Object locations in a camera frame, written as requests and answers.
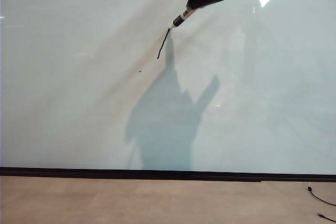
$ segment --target wooden floor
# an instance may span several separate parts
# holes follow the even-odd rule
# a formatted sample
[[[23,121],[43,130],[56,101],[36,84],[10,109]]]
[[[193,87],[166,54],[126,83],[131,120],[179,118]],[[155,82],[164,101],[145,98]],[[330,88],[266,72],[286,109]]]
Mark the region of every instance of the wooden floor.
[[[307,184],[1,177],[1,223],[332,223]],[[311,186],[336,202],[336,183]]]

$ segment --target black baseboard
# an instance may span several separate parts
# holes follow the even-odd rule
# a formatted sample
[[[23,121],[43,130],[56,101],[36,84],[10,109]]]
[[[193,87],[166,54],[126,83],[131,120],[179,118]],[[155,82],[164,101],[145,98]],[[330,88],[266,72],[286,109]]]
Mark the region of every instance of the black baseboard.
[[[206,181],[293,181],[336,182],[336,175],[187,172],[175,170],[101,170],[0,167],[1,176],[91,178],[91,179],[150,179],[150,180],[206,180]]]

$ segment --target whiteboard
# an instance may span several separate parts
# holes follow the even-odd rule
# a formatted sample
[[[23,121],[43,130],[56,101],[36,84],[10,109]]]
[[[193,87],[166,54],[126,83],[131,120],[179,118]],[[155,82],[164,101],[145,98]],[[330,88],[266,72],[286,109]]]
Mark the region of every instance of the whiteboard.
[[[336,174],[336,1],[1,0],[1,165]]]

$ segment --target cable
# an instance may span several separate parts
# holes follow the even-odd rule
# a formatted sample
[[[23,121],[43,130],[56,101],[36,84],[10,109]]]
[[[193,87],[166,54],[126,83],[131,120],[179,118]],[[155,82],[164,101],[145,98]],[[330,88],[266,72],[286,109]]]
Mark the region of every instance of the cable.
[[[327,216],[324,216],[324,215],[320,214],[319,212],[317,213],[317,215],[320,216],[320,217],[323,218],[323,219],[330,220],[330,221],[332,221],[332,222],[336,222],[336,220],[330,219],[330,218],[328,218]]]
[[[325,201],[325,200],[320,199],[319,197],[317,197],[317,196],[313,193],[313,189],[312,189],[310,186],[308,186],[308,189],[307,189],[307,190],[310,191],[310,193],[312,194],[312,196],[314,196],[316,199],[318,199],[318,200],[320,200],[320,201],[322,201],[322,202],[324,202],[324,203],[327,203],[327,204],[329,204],[329,205],[332,205],[332,206],[336,207],[336,204],[327,202],[327,201]]]
[[[162,50],[162,48],[163,48],[163,45],[164,45],[164,43],[165,43],[165,41],[166,41],[166,39],[167,39],[167,36],[168,36],[168,33],[169,33],[169,32],[170,32],[170,28],[168,28],[168,31],[167,31],[167,33],[166,33],[166,36],[164,37],[164,40],[163,40],[162,45],[161,45],[161,48],[160,48],[160,50],[159,50],[159,54],[157,55],[157,56],[158,56],[157,59],[160,57],[161,50]]]

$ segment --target marker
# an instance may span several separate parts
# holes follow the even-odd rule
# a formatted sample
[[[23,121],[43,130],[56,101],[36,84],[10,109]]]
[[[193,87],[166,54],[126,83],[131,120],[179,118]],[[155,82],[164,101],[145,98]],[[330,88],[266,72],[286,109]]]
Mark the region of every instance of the marker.
[[[165,37],[164,37],[164,40],[163,40],[162,45],[161,45],[160,50],[159,50],[159,54],[157,55],[157,56],[158,56],[157,59],[159,59],[159,57],[160,57],[161,50],[162,50],[162,48],[163,48],[164,42],[166,41],[169,32],[170,32],[172,29],[178,27],[180,24],[182,24],[182,23],[183,23],[187,18],[189,18],[189,17],[190,17],[196,10],[197,10],[197,9],[188,10],[188,8],[187,8],[187,10],[185,10],[183,13],[181,13],[181,15],[179,15],[179,16],[173,21],[173,24],[170,26],[170,28],[168,28],[168,31],[167,31],[167,33],[166,33],[166,35],[165,35]]]
[[[187,18],[189,18],[197,9],[194,10],[185,10],[181,15],[179,15],[174,21],[173,24],[170,26],[169,30],[178,27],[182,24]]]

